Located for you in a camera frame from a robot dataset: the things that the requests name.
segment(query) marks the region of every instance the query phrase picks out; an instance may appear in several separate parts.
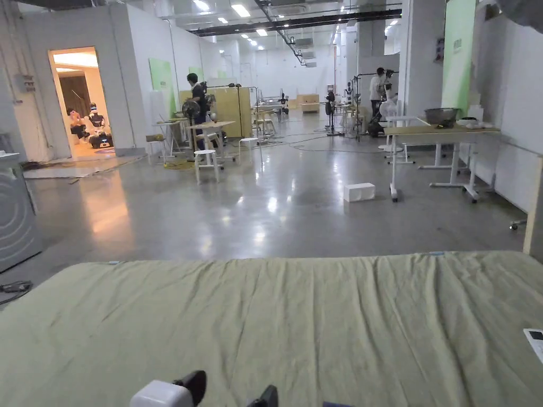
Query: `concrete floor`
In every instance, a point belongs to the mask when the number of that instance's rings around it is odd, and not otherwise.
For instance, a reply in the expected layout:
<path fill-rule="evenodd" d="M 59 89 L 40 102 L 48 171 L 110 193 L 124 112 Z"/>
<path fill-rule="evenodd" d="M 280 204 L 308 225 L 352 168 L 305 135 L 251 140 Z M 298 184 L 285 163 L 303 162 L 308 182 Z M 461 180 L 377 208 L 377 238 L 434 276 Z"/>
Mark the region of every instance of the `concrete floor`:
<path fill-rule="evenodd" d="M 473 205 L 459 189 L 430 189 L 446 170 L 400 166 L 401 200 L 389 197 L 391 167 L 376 146 L 347 138 L 318 138 L 325 116 L 293 112 L 283 138 L 263 148 L 264 165 L 228 163 L 216 184 L 204 170 L 150 167 L 147 160 L 70 184 L 30 180 L 45 250 L 0 276 L 0 283 L 38 284 L 76 263 L 144 259 L 375 256 L 444 250 L 522 248 L 525 215 L 495 195 Z M 343 185 L 371 182 L 374 201 L 343 201 Z"/>

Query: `green panel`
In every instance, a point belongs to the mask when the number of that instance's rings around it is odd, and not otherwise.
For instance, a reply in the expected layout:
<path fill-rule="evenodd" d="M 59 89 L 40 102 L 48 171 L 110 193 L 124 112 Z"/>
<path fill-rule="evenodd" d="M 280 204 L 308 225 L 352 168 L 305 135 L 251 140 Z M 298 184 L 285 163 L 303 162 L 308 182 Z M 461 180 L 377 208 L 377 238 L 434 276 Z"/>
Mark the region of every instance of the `green panel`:
<path fill-rule="evenodd" d="M 204 81 L 204 70 L 202 68 L 200 68 L 199 66 L 189 66 L 188 67 L 188 72 L 189 73 L 195 73 L 196 75 L 198 75 L 198 82 L 202 82 Z"/>
<path fill-rule="evenodd" d="M 442 107 L 469 108 L 475 0 L 450 0 L 445 23 Z"/>
<path fill-rule="evenodd" d="M 162 91 L 165 98 L 166 109 L 169 110 L 169 116 L 173 117 L 175 109 L 175 92 L 173 91 L 172 68 L 168 61 L 149 58 L 149 68 L 151 69 L 151 81 L 153 90 Z"/>

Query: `white shirt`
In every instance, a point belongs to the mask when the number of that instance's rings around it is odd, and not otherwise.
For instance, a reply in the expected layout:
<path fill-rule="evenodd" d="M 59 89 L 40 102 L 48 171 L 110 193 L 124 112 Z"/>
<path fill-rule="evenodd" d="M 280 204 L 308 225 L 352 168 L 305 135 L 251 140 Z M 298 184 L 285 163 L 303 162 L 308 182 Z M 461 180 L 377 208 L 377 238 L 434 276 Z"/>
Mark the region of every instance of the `white shirt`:
<path fill-rule="evenodd" d="M 370 82 L 370 100 L 381 100 L 381 94 L 379 93 L 379 87 L 383 84 L 384 75 L 379 77 L 374 75 Z"/>

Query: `green bed sheet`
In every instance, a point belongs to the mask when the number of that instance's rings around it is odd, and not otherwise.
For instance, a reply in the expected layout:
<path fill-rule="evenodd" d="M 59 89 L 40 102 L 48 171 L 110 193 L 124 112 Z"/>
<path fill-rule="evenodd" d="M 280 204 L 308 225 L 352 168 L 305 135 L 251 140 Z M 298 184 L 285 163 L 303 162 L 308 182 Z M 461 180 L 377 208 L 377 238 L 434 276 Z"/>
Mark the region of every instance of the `green bed sheet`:
<path fill-rule="evenodd" d="M 543 266 L 516 252 L 79 264 L 0 326 L 3 407 L 128 406 L 196 369 L 204 406 L 543 405 Z"/>

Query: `metal bowl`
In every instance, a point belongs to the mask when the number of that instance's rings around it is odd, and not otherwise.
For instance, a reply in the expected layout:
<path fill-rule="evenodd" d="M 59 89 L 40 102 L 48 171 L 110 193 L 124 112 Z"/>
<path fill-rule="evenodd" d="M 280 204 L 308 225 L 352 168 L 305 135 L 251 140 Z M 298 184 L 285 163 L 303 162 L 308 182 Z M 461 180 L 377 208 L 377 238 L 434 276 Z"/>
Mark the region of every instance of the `metal bowl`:
<path fill-rule="evenodd" d="M 456 108 L 440 108 L 426 109 L 426 121 L 430 124 L 440 124 L 446 120 L 456 120 L 456 116 L 460 109 Z"/>

